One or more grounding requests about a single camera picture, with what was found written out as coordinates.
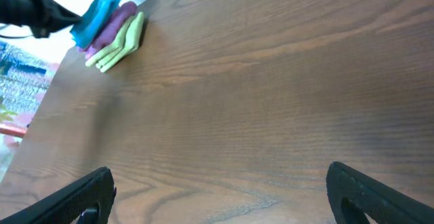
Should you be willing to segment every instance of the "blue cloth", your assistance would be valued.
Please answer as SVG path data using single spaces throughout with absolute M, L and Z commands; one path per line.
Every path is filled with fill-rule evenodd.
M 84 13 L 83 20 L 71 29 L 73 40 L 80 48 L 86 48 L 104 26 L 121 0 L 94 0 Z

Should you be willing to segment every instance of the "wood grain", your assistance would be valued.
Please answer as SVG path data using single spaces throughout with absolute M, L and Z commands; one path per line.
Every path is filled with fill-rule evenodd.
M 0 217 L 99 166 L 110 223 L 334 223 L 342 161 L 434 206 L 434 0 L 148 0 L 107 74 L 69 50 Z

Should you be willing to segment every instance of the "wooden table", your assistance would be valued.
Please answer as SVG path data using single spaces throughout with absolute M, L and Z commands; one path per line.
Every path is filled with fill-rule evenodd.
M 110 223 L 333 223 L 342 161 L 434 206 L 434 0 L 148 0 L 106 74 L 69 50 L 1 217 L 99 166 Z

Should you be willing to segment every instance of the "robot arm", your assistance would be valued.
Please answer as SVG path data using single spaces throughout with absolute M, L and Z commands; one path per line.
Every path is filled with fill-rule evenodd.
M 53 0 L 0 0 L 0 23 L 29 26 L 35 38 L 79 22 L 81 16 Z

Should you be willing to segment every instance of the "light green towel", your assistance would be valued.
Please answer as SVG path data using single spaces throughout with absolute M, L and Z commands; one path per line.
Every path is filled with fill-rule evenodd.
M 87 67 L 91 67 L 92 65 L 96 64 L 98 61 L 102 61 L 107 63 L 110 59 L 112 59 L 116 54 L 118 54 L 124 44 L 125 44 L 125 36 L 128 30 L 128 27 L 130 27 L 130 24 L 134 20 L 134 16 L 129 17 L 122 25 L 122 27 L 119 29 L 119 32 L 116 34 L 115 40 L 108 46 L 102 48 L 98 53 L 93 55 L 90 59 L 88 59 L 85 63 Z M 106 61 L 106 57 L 109 54 L 112 54 L 113 52 L 116 52 L 109 60 Z
M 142 34 L 143 22 L 144 14 L 142 12 L 139 12 L 127 30 L 127 34 L 125 36 L 125 45 L 123 49 L 118 54 L 116 54 L 116 56 L 112 58 L 108 63 L 102 64 L 101 62 L 99 62 L 99 64 L 104 65 L 101 68 L 101 72 L 108 71 L 111 67 L 117 64 L 121 60 L 121 58 L 137 50 L 138 43 L 140 41 L 140 35 Z

